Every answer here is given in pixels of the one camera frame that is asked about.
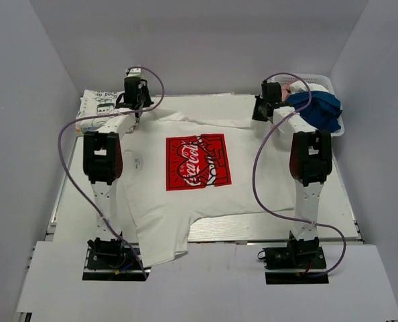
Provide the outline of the plain white t-shirt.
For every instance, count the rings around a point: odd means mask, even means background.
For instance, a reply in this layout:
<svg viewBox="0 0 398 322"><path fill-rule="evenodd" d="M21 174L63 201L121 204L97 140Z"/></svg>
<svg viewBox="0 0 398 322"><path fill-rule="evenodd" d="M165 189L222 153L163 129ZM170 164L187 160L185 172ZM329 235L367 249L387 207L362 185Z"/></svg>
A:
<svg viewBox="0 0 398 322"><path fill-rule="evenodd" d="M308 92L308 91L321 91L321 92L325 92L325 93L329 92L329 90L322 85L315 84L315 83L304 84L300 80L297 80L297 81L291 83L289 85L289 90L292 95L298 94L298 93L304 93L304 92Z"/></svg>

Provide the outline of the blue t-shirt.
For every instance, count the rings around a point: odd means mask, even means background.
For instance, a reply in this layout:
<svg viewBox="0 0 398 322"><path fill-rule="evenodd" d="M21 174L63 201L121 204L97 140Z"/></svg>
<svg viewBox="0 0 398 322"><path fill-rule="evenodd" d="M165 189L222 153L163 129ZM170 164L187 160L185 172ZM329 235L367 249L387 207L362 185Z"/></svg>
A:
<svg viewBox="0 0 398 322"><path fill-rule="evenodd" d="M311 103L300 115L312 126L334 133L341 129L338 118L342 114L341 102L331 93L312 91ZM295 109L303 107L309 100L308 92L290 95L285 102Z"/></svg>

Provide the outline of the white t-shirt red print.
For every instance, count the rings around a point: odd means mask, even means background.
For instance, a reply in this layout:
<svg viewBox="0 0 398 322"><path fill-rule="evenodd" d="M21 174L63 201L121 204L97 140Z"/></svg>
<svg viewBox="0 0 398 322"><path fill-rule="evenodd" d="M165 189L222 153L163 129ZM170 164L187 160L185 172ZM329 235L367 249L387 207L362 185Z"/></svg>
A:
<svg viewBox="0 0 398 322"><path fill-rule="evenodd" d="M122 151L121 183L145 266L185 253L199 219L294 207L287 152L258 138L248 119L146 113Z"/></svg>

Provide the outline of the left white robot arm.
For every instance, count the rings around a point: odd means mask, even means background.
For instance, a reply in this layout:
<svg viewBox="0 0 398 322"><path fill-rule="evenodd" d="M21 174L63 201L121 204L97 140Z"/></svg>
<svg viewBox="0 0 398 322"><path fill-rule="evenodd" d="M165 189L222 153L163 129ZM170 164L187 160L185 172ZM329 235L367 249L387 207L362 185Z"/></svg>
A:
<svg viewBox="0 0 398 322"><path fill-rule="evenodd" d="M98 209L97 233L89 247L113 268L125 263L126 251L119 239L123 232L117 215L117 183L123 172L121 139L139 125L140 109L153 104L142 69L126 70L124 92L115 102L114 112L96 131L83 140L83 171L88 177Z"/></svg>

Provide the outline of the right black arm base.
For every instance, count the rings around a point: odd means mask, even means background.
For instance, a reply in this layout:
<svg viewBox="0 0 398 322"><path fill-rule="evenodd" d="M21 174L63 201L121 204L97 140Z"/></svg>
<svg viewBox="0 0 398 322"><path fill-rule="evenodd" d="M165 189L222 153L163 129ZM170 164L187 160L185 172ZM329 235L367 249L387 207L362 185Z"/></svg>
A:
<svg viewBox="0 0 398 322"><path fill-rule="evenodd" d="M264 263L267 285L328 284L326 259L322 247L314 255L294 259L287 248L263 248L257 259Z"/></svg>

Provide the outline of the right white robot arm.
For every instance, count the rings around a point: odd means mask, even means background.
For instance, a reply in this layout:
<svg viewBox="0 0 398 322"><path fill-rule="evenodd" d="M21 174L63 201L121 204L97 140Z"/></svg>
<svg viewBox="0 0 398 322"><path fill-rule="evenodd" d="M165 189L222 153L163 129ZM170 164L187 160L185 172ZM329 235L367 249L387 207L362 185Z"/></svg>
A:
<svg viewBox="0 0 398 322"><path fill-rule="evenodd" d="M283 144L291 146L289 173L295 182L295 207L287 259L292 266L301 268L319 248L316 222L320 194L332 171L331 137L328 131L310 125L282 98L281 85L264 80L252 120L270 121Z"/></svg>

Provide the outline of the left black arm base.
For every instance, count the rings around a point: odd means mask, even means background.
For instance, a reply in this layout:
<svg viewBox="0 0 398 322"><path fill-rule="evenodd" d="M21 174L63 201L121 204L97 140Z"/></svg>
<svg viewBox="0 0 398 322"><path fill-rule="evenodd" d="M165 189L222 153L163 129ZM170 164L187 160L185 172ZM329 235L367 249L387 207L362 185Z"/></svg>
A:
<svg viewBox="0 0 398 322"><path fill-rule="evenodd" d="M142 269L132 249L121 240L96 238L87 242L88 249L82 273L83 281L145 282L150 269Z"/></svg>

